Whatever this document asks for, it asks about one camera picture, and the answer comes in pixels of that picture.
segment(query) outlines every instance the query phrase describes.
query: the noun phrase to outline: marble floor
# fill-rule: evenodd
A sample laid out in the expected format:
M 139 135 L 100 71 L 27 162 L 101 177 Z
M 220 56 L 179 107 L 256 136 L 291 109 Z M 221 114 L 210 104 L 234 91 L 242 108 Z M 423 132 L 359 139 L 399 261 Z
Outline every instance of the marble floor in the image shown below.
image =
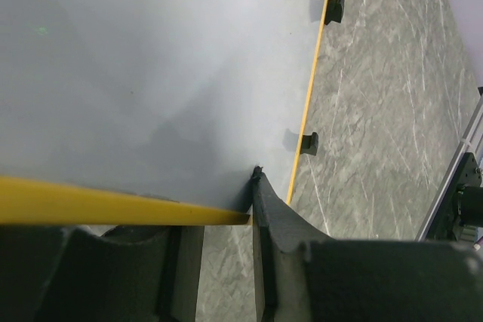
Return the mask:
M 478 91 L 448 0 L 346 0 L 324 30 L 291 206 L 336 238 L 412 239 Z M 207 227 L 199 321 L 254 321 L 249 227 Z

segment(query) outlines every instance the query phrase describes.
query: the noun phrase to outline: green light spot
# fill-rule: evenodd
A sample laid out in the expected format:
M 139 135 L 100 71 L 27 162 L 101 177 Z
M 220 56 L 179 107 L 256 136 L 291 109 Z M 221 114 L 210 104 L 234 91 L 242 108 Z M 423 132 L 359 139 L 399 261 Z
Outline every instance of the green light spot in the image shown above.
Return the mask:
M 48 34 L 47 28 L 45 28 L 44 26 L 40 26 L 40 27 L 36 28 L 35 31 L 37 32 L 38 35 L 47 35 Z

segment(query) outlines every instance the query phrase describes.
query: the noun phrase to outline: yellow stripe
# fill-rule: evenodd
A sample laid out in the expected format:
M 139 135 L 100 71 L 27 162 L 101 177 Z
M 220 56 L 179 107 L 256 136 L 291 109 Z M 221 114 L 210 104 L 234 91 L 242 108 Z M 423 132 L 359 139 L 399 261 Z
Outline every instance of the yellow stripe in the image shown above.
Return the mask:
M 307 91 L 307 98 L 306 98 L 306 101 L 305 101 L 305 109 L 303 110 L 302 124 L 300 126 L 299 142 L 298 142 L 298 145 L 297 145 L 297 151 L 295 153 L 294 166 L 292 167 L 292 176 L 291 176 L 291 180 L 290 180 L 290 185 L 288 186 L 287 204 L 290 204 L 291 199 L 292 199 L 292 193 L 294 192 L 295 176 L 297 174 L 297 165 L 299 163 L 299 158 L 300 158 L 300 146 L 302 145 L 302 136 L 303 136 L 303 132 L 305 131 L 305 124 L 307 122 L 307 115 L 309 114 L 310 97 L 312 96 L 312 89 L 314 87 L 314 78 L 315 78 L 315 71 L 317 69 L 318 51 L 320 49 L 320 43 L 321 43 L 321 40 L 322 40 L 322 31 L 324 30 L 324 19 L 325 19 L 325 12 L 327 10 L 327 2 L 328 2 L 328 0 L 324 0 L 324 8 L 322 9 L 322 17 L 321 17 L 320 27 L 318 28 L 317 43 L 315 45 L 314 61 L 312 63 L 312 73 L 310 74 L 310 80 L 309 80 L 309 90 Z
M 249 215 L 135 195 L 0 176 L 0 223 L 241 225 Z

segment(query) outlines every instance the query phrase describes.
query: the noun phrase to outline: white panel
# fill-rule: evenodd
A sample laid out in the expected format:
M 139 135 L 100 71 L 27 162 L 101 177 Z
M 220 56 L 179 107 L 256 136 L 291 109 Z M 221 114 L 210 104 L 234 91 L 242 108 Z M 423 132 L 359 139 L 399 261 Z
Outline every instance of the white panel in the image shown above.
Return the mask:
M 481 0 L 449 1 L 475 70 L 476 82 L 483 87 L 483 3 Z
M 0 173 L 242 210 L 259 164 L 284 198 L 318 28 L 309 0 L 0 0 Z

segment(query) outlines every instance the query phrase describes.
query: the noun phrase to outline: metal frame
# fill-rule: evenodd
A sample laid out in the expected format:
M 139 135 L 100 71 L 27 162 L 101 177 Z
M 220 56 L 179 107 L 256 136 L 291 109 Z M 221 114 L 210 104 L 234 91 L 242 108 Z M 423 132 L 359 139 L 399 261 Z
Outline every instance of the metal frame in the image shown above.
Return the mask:
M 438 192 L 434 198 L 434 201 L 429 208 L 423 224 L 417 233 L 416 240 L 422 241 L 426 238 L 429 228 L 438 212 L 445 198 L 445 194 L 451 184 L 451 180 L 457 171 L 465 152 L 471 152 L 476 159 L 476 162 L 480 162 L 483 156 L 483 97 L 479 100 L 478 105 L 473 112 L 472 117 L 469 120 L 468 127 L 466 128 L 463 137 L 454 153 L 453 158 L 448 166 L 445 176 L 441 181 Z

